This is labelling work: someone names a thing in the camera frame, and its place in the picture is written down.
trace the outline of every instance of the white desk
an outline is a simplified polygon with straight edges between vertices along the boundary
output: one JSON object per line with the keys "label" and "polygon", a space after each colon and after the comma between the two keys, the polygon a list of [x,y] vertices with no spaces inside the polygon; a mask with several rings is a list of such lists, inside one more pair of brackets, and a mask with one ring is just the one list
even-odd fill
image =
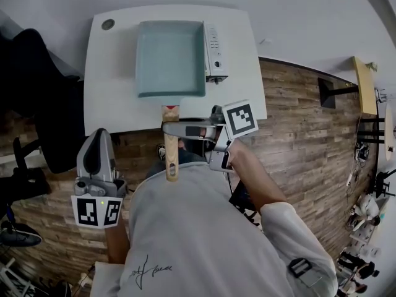
{"label": "white desk", "polygon": [[[109,30],[101,28],[113,19]],[[207,83],[203,98],[183,98],[181,118],[208,118],[213,105],[250,99],[257,119],[267,119],[256,44],[248,14],[221,7],[167,5],[133,7],[93,18],[85,64],[85,133],[99,127],[108,132],[161,126],[161,104],[135,92],[137,26],[148,20],[197,20],[216,25],[228,61],[229,77]]]}
{"label": "white desk", "polygon": [[394,120],[390,105],[386,105],[384,130],[385,157],[389,161],[394,154]]}

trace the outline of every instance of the white shirt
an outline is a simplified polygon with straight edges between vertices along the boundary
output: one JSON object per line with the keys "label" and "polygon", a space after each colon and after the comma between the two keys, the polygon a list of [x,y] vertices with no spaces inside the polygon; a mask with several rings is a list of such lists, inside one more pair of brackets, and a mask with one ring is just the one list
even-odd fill
{"label": "white shirt", "polygon": [[[96,263],[91,296],[323,296],[337,291],[334,263],[287,203],[261,208],[264,233],[229,202],[223,174],[180,165],[140,185],[129,209],[125,265]],[[322,277],[314,290],[288,271],[303,257]]]}
{"label": "white shirt", "polygon": [[340,290],[347,295],[353,294],[356,291],[356,284],[352,281],[349,281],[343,287],[341,287]]}
{"label": "white shirt", "polygon": [[378,216],[379,208],[376,200],[372,197],[372,195],[365,195],[360,201],[360,213],[359,214],[355,209],[355,212],[358,215],[367,216],[367,220],[372,220],[374,217]]}

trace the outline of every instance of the sleeve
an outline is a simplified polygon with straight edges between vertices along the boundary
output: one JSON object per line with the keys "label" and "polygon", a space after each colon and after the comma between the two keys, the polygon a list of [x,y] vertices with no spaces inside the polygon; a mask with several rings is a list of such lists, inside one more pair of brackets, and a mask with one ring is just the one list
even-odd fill
{"label": "sleeve", "polygon": [[348,295],[353,294],[356,291],[356,284],[349,281],[344,287],[341,287],[340,290]]}
{"label": "sleeve", "polygon": [[374,198],[371,198],[369,203],[367,204],[367,216],[368,220],[372,220],[379,213],[378,204]]}
{"label": "sleeve", "polygon": [[116,297],[119,291],[119,279],[124,265],[95,263],[91,297]]}
{"label": "sleeve", "polygon": [[360,200],[359,207],[363,215],[368,215],[367,210],[372,200],[374,199],[370,195],[364,195],[363,198]]}
{"label": "sleeve", "polygon": [[363,212],[361,211],[359,206],[355,207],[355,214],[359,215],[359,216],[364,216]]}
{"label": "sleeve", "polygon": [[290,284],[299,292],[296,296],[334,297],[338,285],[333,260],[297,215],[293,206],[286,202],[277,202],[264,205],[260,213],[263,232],[286,266],[293,259],[302,257],[312,264],[312,271],[322,278],[314,285],[314,289],[309,289],[288,272]]}

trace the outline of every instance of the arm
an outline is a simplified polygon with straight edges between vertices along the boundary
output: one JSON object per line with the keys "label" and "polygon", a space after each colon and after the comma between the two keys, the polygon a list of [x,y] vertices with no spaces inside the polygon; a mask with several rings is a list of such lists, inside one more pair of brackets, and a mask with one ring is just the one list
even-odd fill
{"label": "arm", "polygon": [[347,285],[348,285],[350,282],[356,284],[356,281],[353,279],[353,276],[354,276],[354,275],[352,275],[352,276],[342,285],[342,287],[347,287]]}
{"label": "arm", "polygon": [[352,231],[356,231],[357,229],[359,229],[364,222],[366,222],[365,219],[360,220],[360,222],[352,229]]}
{"label": "arm", "polygon": [[230,163],[249,191],[257,211],[265,204],[287,201],[259,159],[238,139],[230,147]]}
{"label": "arm", "polygon": [[105,229],[107,242],[107,256],[110,264],[125,264],[129,251],[129,240],[122,217],[118,225]]}
{"label": "arm", "polygon": [[241,141],[230,147],[230,163],[246,186],[257,211],[261,214],[263,232],[272,243],[279,258],[288,265],[303,257],[310,261],[313,271],[322,277],[315,291],[288,272],[288,281],[301,296],[331,296],[337,291],[337,278],[333,260],[326,253],[311,230],[286,202],[284,193],[265,171],[259,159]]}
{"label": "arm", "polygon": [[355,218],[355,220],[367,220],[368,216],[366,215],[366,211],[362,211],[360,209],[360,207],[356,206],[355,207],[355,214],[357,214],[358,216]]}
{"label": "arm", "polygon": [[117,226],[105,229],[105,233],[109,264],[96,262],[91,297],[117,297],[119,279],[129,251],[128,235],[122,217],[118,219]]}

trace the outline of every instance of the black chair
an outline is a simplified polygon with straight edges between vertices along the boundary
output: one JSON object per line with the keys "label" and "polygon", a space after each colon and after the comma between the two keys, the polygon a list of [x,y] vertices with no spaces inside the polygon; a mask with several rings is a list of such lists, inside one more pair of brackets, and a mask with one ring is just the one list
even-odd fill
{"label": "black chair", "polygon": [[84,82],[58,71],[33,29],[13,40],[0,38],[0,80],[3,105],[34,117],[38,135],[38,140],[24,147],[14,142],[15,156],[24,158],[41,146],[51,172],[74,168],[85,140]]}

